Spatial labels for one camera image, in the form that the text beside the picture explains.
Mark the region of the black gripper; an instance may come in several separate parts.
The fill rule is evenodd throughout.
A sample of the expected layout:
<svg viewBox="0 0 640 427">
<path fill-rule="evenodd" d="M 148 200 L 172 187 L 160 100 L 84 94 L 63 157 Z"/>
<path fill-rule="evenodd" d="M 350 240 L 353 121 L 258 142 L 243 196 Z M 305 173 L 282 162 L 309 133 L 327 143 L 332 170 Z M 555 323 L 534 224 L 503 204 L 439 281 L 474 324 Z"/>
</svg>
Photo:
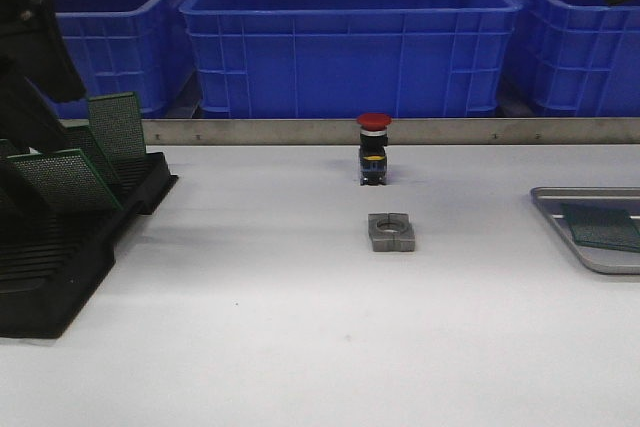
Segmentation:
<svg viewBox="0 0 640 427">
<path fill-rule="evenodd" d="M 41 153 L 69 147 L 47 104 L 83 98 L 53 0 L 1 0 L 1 137 Z"/>
</svg>

